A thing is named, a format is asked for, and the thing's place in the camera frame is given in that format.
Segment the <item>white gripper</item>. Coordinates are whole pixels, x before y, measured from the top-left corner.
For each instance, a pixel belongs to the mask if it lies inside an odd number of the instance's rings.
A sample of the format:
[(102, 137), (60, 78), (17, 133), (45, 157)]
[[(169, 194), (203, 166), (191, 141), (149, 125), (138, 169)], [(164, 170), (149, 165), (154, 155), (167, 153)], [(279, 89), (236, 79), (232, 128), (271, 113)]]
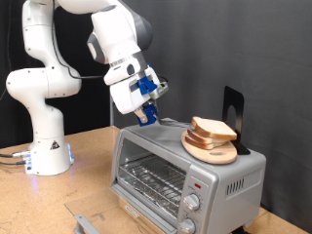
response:
[(152, 67), (148, 66), (144, 74), (136, 74), (110, 86), (110, 94), (117, 109), (122, 114), (135, 112), (142, 124), (148, 117), (141, 108), (146, 102), (157, 108), (156, 100), (169, 90), (166, 81), (160, 82)]

